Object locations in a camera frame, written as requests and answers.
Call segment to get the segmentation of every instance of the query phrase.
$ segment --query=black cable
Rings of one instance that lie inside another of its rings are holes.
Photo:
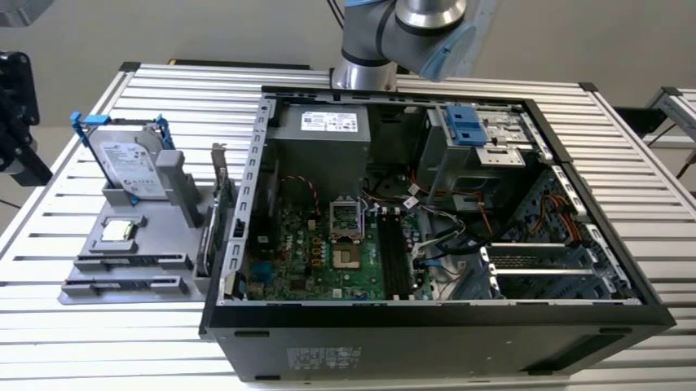
[[[517,220],[511,220],[508,222],[508,224],[504,227],[501,227],[501,229],[495,234],[492,234],[484,240],[477,241],[470,246],[464,246],[464,247],[458,247],[458,248],[444,248],[441,246],[437,246],[440,248],[440,250],[442,251],[442,254],[436,255],[434,257],[430,258],[430,260],[436,260],[436,259],[444,258],[448,255],[470,255],[470,254],[477,253],[478,249],[482,246],[485,246],[491,242],[499,240],[516,225],[517,225]],[[436,235],[436,239],[441,238],[442,236],[445,236],[448,234],[450,234],[453,231],[456,231],[454,227],[453,228],[448,228],[445,231],[440,232]]]
[[[337,13],[337,9],[334,9],[334,4],[330,2],[330,0],[326,0],[326,4],[329,4],[330,12],[332,12],[332,14],[334,14],[334,18],[337,19],[338,27],[341,27],[341,30],[344,30],[344,22],[341,21],[341,18],[338,17],[338,13],[341,13],[341,11],[338,10],[338,13]]]
[[[675,129],[676,124],[672,124],[666,130],[663,130],[663,133],[660,133],[656,138],[652,139],[652,141],[648,143],[648,148],[655,144],[658,140],[660,140],[660,137],[663,137],[667,132],[670,132],[672,129]]]
[[[679,173],[676,174],[676,178],[678,179],[682,179],[682,177],[684,176],[684,174],[687,173],[687,170],[688,170],[688,167],[691,166],[691,164],[686,163],[684,166],[682,167],[682,169],[679,170]]]
[[[12,202],[6,201],[3,199],[0,199],[0,204],[6,204],[6,205],[11,206],[12,208],[22,209],[22,207],[18,204],[14,204]]]
[[[338,15],[341,15],[341,20],[346,20],[346,16],[344,16],[344,13],[341,11],[341,7],[338,6],[338,3],[337,3],[337,0],[333,0],[334,2],[334,7],[337,8],[337,12],[338,12]]]

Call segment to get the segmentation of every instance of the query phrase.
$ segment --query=cable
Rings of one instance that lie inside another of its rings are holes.
[[[442,251],[442,254],[436,255],[430,258],[430,260],[441,259],[448,255],[469,255],[477,253],[482,246],[499,240],[516,225],[517,221],[511,220],[508,224],[504,227],[501,227],[501,229],[495,234],[492,234],[488,238],[478,240],[474,244],[469,246],[464,246],[460,248],[444,248],[438,246],[440,250]],[[444,235],[449,235],[452,231],[453,228],[446,229],[436,235],[436,238],[442,237]]]
[[[454,276],[458,276],[460,273],[452,271],[450,269],[448,269],[445,267],[445,265],[442,265],[442,262],[440,262],[438,260],[433,260],[433,259],[426,259],[425,261],[421,261],[420,262],[421,265],[426,265],[426,266],[433,266],[433,267],[440,267],[442,270],[445,270],[450,275],[454,275]]]
[[[442,288],[442,290],[440,291],[440,295],[437,296],[437,300],[442,300],[442,293],[445,293],[445,291],[448,290],[449,286],[453,283],[456,283],[457,281],[460,281],[462,277],[464,277],[464,275],[460,275],[460,277],[457,277],[449,283],[445,284],[445,288]]]
[[[682,169],[679,170],[679,173],[676,173],[676,178],[678,179],[682,179],[682,177],[684,176],[684,174],[687,173],[687,170],[688,170],[688,167],[691,166],[691,164],[686,163],[684,166],[682,167]]]
[[[416,187],[418,188],[418,191],[422,191],[425,194],[430,194],[430,189],[422,188],[421,185],[418,185],[418,183],[416,182],[416,171],[414,170],[412,170],[410,177],[412,177],[412,184],[416,185]],[[436,194],[438,194],[438,193],[446,193],[446,191],[436,191]],[[487,227],[489,229],[489,234],[492,235],[493,228],[491,227],[489,216],[487,215],[487,210],[484,209],[482,191],[453,191],[453,193],[460,194],[462,196],[478,196],[478,210],[481,210],[482,220],[487,223]]]
[[[341,30],[344,30],[344,22],[341,17],[338,16],[340,14],[342,15],[341,10],[334,8],[334,3],[330,2],[330,0],[326,0],[326,4],[329,4],[330,12],[332,14],[334,14],[334,18],[337,19],[338,27],[341,27]]]
[[[648,148],[655,144],[655,142],[656,142],[658,140],[660,140],[660,137],[663,137],[663,136],[667,134],[667,132],[670,132],[672,129],[675,129],[675,126],[676,126],[676,124],[672,124],[672,125],[671,125],[666,130],[663,130],[663,133],[660,133],[660,134],[659,134],[659,135],[652,139],[652,141],[648,143]]]
[[[22,209],[22,207],[18,204],[15,204],[15,203],[12,203],[10,201],[6,201],[3,199],[0,199],[0,204],[6,204],[6,205],[11,206],[12,208]]]
[[[478,203],[478,209],[481,209],[482,220],[487,223],[487,227],[489,229],[489,234],[492,235],[493,234],[493,228],[491,228],[489,216],[487,216],[487,211],[482,208],[482,202]]]
[[[338,6],[337,0],[332,0],[334,2],[334,7],[337,8],[338,15],[341,16],[341,20],[346,20],[346,16],[344,15],[341,11],[341,7]]]
[[[571,202],[561,195],[551,195],[561,204],[571,206]],[[577,230],[576,223],[573,222],[571,215],[568,213],[560,213],[561,220],[564,221],[565,229],[571,234],[571,238],[573,240],[580,240],[583,237],[580,235],[580,231]]]
[[[529,232],[531,234],[536,234],[536,232],[539,232],[539,230],[544,226],[544,222],[547,221],[547,219],[545,219],[545,217],[547,217],[547,207],[545,207],[547,200],[552,201],[556,209],[559,209],[560,204],[569,205],[568,201],[560,195],[547,194],[545,196],[543,196],[541,205],[540,205],[540,209],[541,209],[540,219],[537,220],[535,227],[532,228],[532,231]],[[577,227],[571,220],[571,216],[568,216],[568,213],[563,213],[560,211],[559,211],[559,216],[560,216],[561,222],[564,223],[565,229],[568,230],[569,237],[573,240],[580,240],[580,238],[581,238],[580,231],[577,230]]]
[[[317,210],[317,215],[321,216],[322,213],[320,211],[320,195],[317,194],[317,189],[314,188],[313,183],[307,181],[307,179],[301,175],[287,175],[285,178],[281,179],[281,182],[285,182],[287,179],[295,179],[298,181],[303,181],[307,184],[310,190],[313,191],[314,208]]]

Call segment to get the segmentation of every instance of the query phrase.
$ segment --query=blue plastic clip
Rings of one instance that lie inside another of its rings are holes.
[[[99,156],[96,156],[95,148],[92,148],[91,143],[90,143],[90,137],[84,133],[84,130],[83,130],[84,123],[79,121],[79,118],[82,116],[83,116],[82,112],[74,112],[70,115],[71,126],[74,127],[75,133],[78,134],[79,141],[83,143],[84,147],[90,150],[91,155],[95,157],[96,165],[99,166],[99,169],[102,170],[102,173],[104,174],[104,178],[107,179],[108,187],[114,189],[115,188],[114,182],[111,182],[111,178],[108,177],[107,170],[104,169],[102,161],[99,160]]]
[[[457,145],[482,146],[489,142],[489,136],[481,126],[477,110],[472,106],[445,107],[445,122],[454,134]]]
[[[170,123],[162,117],[162,114],[157,117],[155,123],[161,126],[162,142],[165,143],[165,147],[167,147],[167,149],[177,149],[174,147],[173,134],[170,133]]]

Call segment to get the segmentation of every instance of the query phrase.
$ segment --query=slotted aluminum surface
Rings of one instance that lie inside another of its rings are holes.
[[[231,176],[245,161],[262,85],[328,86],[328,73],[143,65],[119,73],[94,112],[171,121],[186,170],[213,180],[207,148],[226,143]],[[679,325],[569,379],[295,384],[297,389],[696,389],[696,221],[694,206],[636,146],[597,94],[568,83],[401,77],[400,90],[532,98]],[[38,190],[0,238],[0,384],[10,389],[242,389],[219,347],[198,338],[202,303],[62,306],[60,282],[102,208],[103,178],[71,142],[56,180]]]

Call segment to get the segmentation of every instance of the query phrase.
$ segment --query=black bracket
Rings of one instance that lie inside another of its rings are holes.
[[[34,151],[30,126],[39,121],[30,57],[0,51],[0,173],[8,171],[20,186],[43,186],[52,177]]]

